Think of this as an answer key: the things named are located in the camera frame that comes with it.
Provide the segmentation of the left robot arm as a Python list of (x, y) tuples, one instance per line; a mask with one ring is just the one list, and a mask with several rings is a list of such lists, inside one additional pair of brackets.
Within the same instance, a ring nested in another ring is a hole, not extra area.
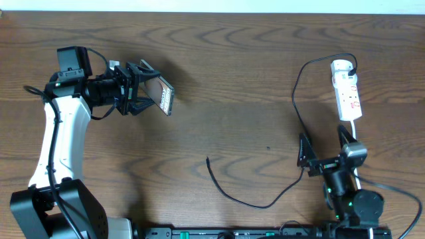
[(128, 218), (110, 218), (84, 185), (82, 161), (92, 110), (107, 106), (122, 115), (137, 115), (153, 104), (141, 97), (141, 83), (160, 73), (148, 65), (106, 61), (94, 76), (89, 49), (69, 46), (57, 51), (59, 71), (43, 90), (27, 86), (41, 97), (46, 128), (37, 168), (27, 189), (11, 195), (10, 208), (26, 238), (139, 238)]

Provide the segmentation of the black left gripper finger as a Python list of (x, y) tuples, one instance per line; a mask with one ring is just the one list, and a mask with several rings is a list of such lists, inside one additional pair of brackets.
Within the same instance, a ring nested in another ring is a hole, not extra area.
[(136, 101), (130, 103), (129, 112), (136, 116), (154, 104), (155, 102), (151, 98), (138, 97)]
[(130, 62), (126, 63), (126, 69), (129, 71), (133, 84), (143, 83), (161, 75), (161, 73), (157, 70), (144, 68)]

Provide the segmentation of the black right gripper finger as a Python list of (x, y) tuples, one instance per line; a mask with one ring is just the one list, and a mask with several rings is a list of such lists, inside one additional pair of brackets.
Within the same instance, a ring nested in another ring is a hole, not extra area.
[(317, 162), (317, 155), (304, 133), (299, 134), (299, 153), (297, 159), (298, 167), (312, 167)]
[(348, 132), (347, 128), (344, 125), (338, 125), (337, 132), (339, 136), (340, 146), (357, 142), (357, 140)]

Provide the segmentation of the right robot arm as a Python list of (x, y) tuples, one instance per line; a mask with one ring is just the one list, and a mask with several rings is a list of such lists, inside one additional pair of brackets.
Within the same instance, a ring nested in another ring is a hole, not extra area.
[(335, 211), (335, 222), (325, 223), (324, 238), (337, 238), (341, 233), (355, 231), (355, 237), (371, 237), (370, 230), (379, 227), (384, 199), (375, 192), (357, 189), (352, 180), (354, 170), (367, 157), (367, 148), (357, 141), (343, 125), (337, 128), (341, 151), (336, 157), (318, 159), (304, 133), (299, 135), (297, 166), (308, 168), (310, 177), (322, 176), (328, 207)]

